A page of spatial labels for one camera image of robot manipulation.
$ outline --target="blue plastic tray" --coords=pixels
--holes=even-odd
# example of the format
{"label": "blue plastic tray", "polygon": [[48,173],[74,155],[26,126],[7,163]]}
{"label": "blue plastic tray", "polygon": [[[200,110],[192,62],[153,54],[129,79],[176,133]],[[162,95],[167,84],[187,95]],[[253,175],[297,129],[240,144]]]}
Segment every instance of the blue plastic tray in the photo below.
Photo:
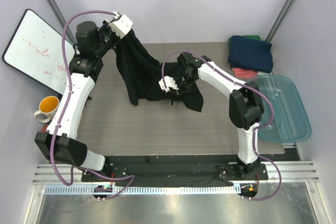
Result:
{"label": "blue plastic tray", "polygon": [[[295,143],[307,140],[311,126],[295,84],[284,76],[264,74],[249,79],[258,84],[259,90],[272,103],[275,117],[266,128],[260,129],[261,138],[271,142]],[[265,112],[261,123],[266,124],[271,116],[269,105],[262,100]]]}

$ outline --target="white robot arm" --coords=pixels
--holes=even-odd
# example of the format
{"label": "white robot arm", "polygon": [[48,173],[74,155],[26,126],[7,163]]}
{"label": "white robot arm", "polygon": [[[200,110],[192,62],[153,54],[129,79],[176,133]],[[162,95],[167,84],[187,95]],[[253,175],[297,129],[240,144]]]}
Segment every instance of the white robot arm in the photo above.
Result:
{"label": "white robot arm", "polygon": [[[172,91],[179,94],[181,92],[187,92],[187,87],[197,79],[200,79],[208,82],[229,98],[229,117],[238,128],[238,161],[241,161],[244,167],[243,173],[253,172],[255,167],[258,166],[258,156],[253,149],[253,130],[259,126],[264,107],[261,97],[252,94],[249,90],[241,88],[237,83],[253,85],[254,88],[258,87],[255,83],[245,83],[238,80],[219,68],[214,62],[211,62],[209,58],[203,58],[205,58],[208,63],[194,58],[191,54],[181,54],[178,57],[178,61],[184,67],[185,73],[177,78],[165,76],[164,81],[163,79],[159,81],[159,85],[165,92]],[[214,71],[214,69],[228,78],[224,78],[217,71]],[[255,147],[257,148],[257,130],[255,131]]]}
{"label": "white robot arm", "polygon": [[80,52],[69,64],[72,80],[72,94],[69,99],[69,80],[57,113],[47,127],[46,133],[38,132],[35,142],[47,159],[50,159],[50,142],[55,126],[67,104],[60,127],[58,128],[54,158],[57,163],[69,164],[86,169],[101,171],[110,176],[110,161],[107,157],[87,149],[76,141],[84,105],[103,67],[102,57],[114,49],[116,44],[131,30],[133,22],[126,16],[114,13],[114,19],[103,21],[98,28],[94,22],[83,22],[77,26],[77,48]]}

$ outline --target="folded navy towel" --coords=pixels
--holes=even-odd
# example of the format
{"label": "folded navy towel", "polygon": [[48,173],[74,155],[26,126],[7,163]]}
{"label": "folded navy towel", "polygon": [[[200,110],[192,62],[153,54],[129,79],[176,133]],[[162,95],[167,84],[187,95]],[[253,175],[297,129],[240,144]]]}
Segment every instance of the folded navy towel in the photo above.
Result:
{"label": "folded navy towel", "polygon": [[272,44],[243,36],[232,36],[229,61],[232,68],[270,73],[273,68]]}

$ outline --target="gray table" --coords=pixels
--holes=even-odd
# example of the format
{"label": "gray table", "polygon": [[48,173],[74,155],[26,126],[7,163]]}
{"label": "gray table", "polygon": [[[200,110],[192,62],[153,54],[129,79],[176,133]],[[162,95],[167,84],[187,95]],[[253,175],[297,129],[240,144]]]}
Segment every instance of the gray table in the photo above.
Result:
{"label": "gray table", "polygon": [[[276,184],[258,187],[270,195]],[[236,194],[124,196],[90,202],[89,195],[45,195],[38,224],[318,224],[305,183],[284,183],[270,200],[241,200]]]}
{"label": "gray table", "polygon": [[[163,60],[169,53],[188,49],[207,55],[232,74],[227,43],[147,44],[149,53]],[[237,129],[228,117],[228,99],[206,82],[197,81],[204,97],[201,113],[182,102],[140,100],[133,106],[111,50],[87,102],[77,140],[102,155],[237,154]],[[264,154],[284,153],[282,144],[259,140]]]}

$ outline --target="mug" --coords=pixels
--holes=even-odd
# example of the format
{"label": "mug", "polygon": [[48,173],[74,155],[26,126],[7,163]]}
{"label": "mug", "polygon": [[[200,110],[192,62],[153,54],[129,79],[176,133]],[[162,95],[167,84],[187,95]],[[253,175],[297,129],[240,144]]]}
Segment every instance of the mug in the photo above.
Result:
{"label": "mug", "polygon": [[[54,96],[45,97],[38,106],[38,110],[34,112],[34,117],[37,121],[40,123],[48,123],[50,122],[57,111],[57,108],[59,106],[59,99]],[[38,118],[39,115],[45,115],[47,118],[40,119]]]}

